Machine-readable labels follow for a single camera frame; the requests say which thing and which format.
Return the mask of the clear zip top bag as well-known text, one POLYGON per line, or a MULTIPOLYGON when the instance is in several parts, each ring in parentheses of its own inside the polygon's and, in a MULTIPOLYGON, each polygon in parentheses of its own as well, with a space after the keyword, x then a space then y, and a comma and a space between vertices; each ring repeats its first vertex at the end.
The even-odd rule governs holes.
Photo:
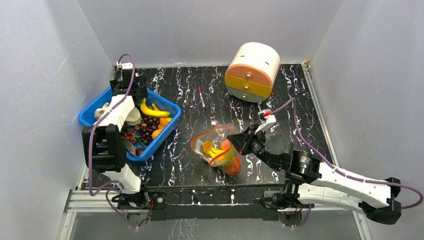
POLYGON ((219 168, 227 175, 236 176, 241 171, 242 163, 227 136, 238 133, 239 130, 233 124, 214 124, 207 132, 196 135, 191 140, 190 147, 209 166, 219 168))

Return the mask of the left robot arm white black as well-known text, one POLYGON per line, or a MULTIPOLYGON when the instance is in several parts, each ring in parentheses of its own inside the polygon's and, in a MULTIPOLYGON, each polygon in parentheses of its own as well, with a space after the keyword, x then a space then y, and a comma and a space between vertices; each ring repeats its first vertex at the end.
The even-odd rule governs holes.
POLYGON ((141 115, 136 101, 148 96, 146 78, 137 70, 124 69, 110 81, 104 99, 87 107, 94 120, 82 129, 82 142, 88 175, 102 174, 116 184, 118 195, 112 202, 129 208, 144 208, 150 201, 142 180, 127 163, 127 153, 136 153, 135 144, 122 138, 128 123, 137 124, 141 115))

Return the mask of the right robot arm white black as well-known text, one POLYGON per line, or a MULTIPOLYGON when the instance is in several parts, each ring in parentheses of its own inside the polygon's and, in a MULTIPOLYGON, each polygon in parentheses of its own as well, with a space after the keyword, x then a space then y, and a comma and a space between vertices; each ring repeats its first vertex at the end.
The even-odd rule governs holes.
POLYGON ((260 200, 264 207, 326 205, 364 214, 369 220, 384 225, 395 224, 402 215, 402 205, 395 200, 400 192, 393 185, 399 183, 396 178, 375 184, 358 176, 348 177, 310 153, 296 150, 294 144, 281 135, 266 137, 257 126, 228 135, 227 140, 239 154, 253 154, 274 171, 284 172, 281 192, 265 193, 260 200))

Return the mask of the single yellow banana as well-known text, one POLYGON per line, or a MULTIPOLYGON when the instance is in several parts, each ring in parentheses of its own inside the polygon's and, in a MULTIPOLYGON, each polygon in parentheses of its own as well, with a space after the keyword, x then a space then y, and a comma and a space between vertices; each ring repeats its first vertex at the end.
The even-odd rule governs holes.
POLYGON ((154 118, 167 118, 171 114, 169 111, 154 110, 154 109, 148 108, 146 98, 142 99, 140 104, 140 110, 144 115, 148 117, 154 117, 154 118))

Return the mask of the orange tangerine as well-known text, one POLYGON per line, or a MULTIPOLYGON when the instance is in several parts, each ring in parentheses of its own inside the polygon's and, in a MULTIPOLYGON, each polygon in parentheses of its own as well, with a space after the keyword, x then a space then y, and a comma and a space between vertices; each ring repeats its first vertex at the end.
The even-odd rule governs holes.
POLYGON ((231 176, 236 176, 240 173, 241 167, 242 164, 240 158, 235 156, 233 162, 225 167, 225 172, 231 176))

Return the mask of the yellow banana bunch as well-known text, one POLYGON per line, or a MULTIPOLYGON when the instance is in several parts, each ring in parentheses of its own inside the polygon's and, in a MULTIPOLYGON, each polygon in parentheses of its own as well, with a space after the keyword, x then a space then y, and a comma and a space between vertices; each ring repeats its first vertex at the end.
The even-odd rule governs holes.
POLYGON ((211 141, 206 141, 202 145, 202 150, 206 154, 209 165, 212 167, 226 167, 233 162, 236 156, 236 150, 233 145, 229 150, 221 150, 220 147, 215 148, 211 141))

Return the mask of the peach fruit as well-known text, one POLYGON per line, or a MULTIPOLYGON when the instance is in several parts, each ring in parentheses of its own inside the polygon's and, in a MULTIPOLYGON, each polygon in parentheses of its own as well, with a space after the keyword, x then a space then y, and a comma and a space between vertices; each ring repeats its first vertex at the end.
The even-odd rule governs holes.
POLYGON ((227 151, 232 147, 232 143, 226 139, 220 143, 220 149, 223 151, 227 151))

